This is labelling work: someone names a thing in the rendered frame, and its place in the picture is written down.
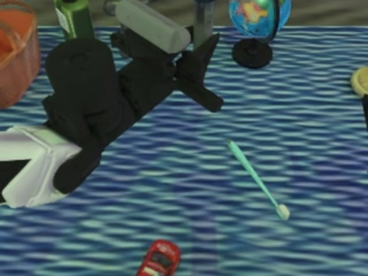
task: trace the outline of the toy car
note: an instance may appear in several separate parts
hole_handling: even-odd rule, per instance
[[[180,261],[180,249],[168,240],[152,243],[136,276],[174,276]]]

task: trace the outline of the globe stand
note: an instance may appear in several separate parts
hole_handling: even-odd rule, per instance
[[[272,57],[271,47],[257,39],[242,39],[232,48],[233,60],[245,68],[262,68],[271,62]]]

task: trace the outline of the table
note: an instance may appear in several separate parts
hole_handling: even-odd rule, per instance
[[[107,42],[113,30],[97,35]],[[211,114],[175,92],[111,144],[69,197],[2,206],[1,275],[130,276],[158,238],[182,249],[176,276],[368,275],[368,134],[349,85],[368,63],[368,28],[285,28],[272,63],[255,71],[231,60],[240,35],[216,31],[206,84],[223,110]],[[44,62],[62,35],[44,27],[39,35]],[[44,122],[49,93],[42,69],[21,102],[0,111],[0,129]],[[227,139],[288,205],[289,221]]]

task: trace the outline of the orange basket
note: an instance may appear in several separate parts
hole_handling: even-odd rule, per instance
[[[36,13],[18,0],[0,0],[0,109],[18,102],[40,71]]]

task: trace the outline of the teal toothbrush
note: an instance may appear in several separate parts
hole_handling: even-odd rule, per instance
[[[241,152],[240,148],[231,140],[228,141],[228,147],[230,151],[234,154],[235,158],[240,162],[240,164],[244,167],[244,169],[248,171],[248,173],[252,176],[253,180],[258,184],[258,186],[263,190],[263,192],[270,199],[272,204],[275,206],[276,212],[279,215],[279,217],[283,220],[289,219],[290,211],[288,210],[288,207],[286,207],[286,205],[284,204],[277,203],[277,201],[274,199],[272,194],[269,192],[266,185],[262,182],[258,174],[253,169],[251,163]]]

